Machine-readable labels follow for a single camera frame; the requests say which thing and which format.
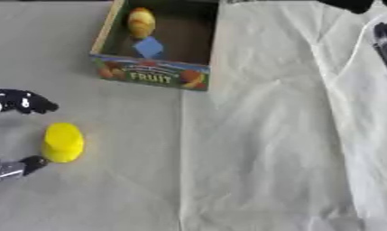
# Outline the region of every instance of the fruit box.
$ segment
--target fruit box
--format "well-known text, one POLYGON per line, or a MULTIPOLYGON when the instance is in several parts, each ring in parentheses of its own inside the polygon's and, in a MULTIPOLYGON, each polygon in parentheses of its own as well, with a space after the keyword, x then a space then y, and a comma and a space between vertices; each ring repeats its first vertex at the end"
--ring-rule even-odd
POLYGON ((90 52, 103 79, 206 91, 218 3, 199 0, 115 0, 90 52), (127 28, 135 7, 149 9, 156 21, 152 37, 163 46, 145 59, 127 28))

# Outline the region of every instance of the yellow lid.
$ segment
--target yellow lid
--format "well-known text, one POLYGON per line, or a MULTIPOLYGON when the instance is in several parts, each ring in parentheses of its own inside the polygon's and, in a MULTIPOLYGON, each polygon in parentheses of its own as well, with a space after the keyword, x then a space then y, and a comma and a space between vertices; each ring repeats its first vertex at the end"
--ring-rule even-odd
POLYGON ((51 162, 72 162, 83 149, 84 138, 75 125, 55 123, 46 130, 41 152, 51 162))

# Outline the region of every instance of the blue cube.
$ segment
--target blue cube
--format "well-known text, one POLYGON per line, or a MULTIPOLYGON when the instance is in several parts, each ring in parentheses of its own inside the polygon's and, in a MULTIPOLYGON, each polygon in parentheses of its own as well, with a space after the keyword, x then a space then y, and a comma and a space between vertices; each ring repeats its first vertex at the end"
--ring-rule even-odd
POLYGON ((152 36, 148 36, 147 38, 137 42, 134 45, 134 48, 146 59, 153 58, 163 51, 162 44, 152 36))

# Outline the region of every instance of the table surface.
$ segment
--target table surface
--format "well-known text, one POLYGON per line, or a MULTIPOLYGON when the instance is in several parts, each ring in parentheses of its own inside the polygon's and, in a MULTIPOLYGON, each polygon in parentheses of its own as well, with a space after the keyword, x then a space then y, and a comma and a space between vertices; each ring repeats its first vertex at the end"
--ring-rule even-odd
POLYGON ((360 92, 327 79, 382 7, 222 5, 207 93, 99 79, 88 51, 108 8, 0 3, 0 88, 60 104, 0 115, 0 157, 38 153, 53 122, 86 137, 75 162, 0 183, 0 231, 387 230, 387 149, 361 139, 387 125, 358 124, 360 92))

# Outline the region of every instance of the white fabric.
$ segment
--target white fabric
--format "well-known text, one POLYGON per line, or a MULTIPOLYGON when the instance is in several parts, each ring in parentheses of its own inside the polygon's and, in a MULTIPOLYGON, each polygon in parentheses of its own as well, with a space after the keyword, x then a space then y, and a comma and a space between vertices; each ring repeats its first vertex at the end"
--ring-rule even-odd
POLYGON ((0 115, 0 158, 52 122, 86 136, 75 162, 0 183, 0 231, 387 230, 387 69, 363 30, 386 8, 222 5, 200 93, 98 79, 108 7, 0 3, 0 88, 60 104, 0 115))

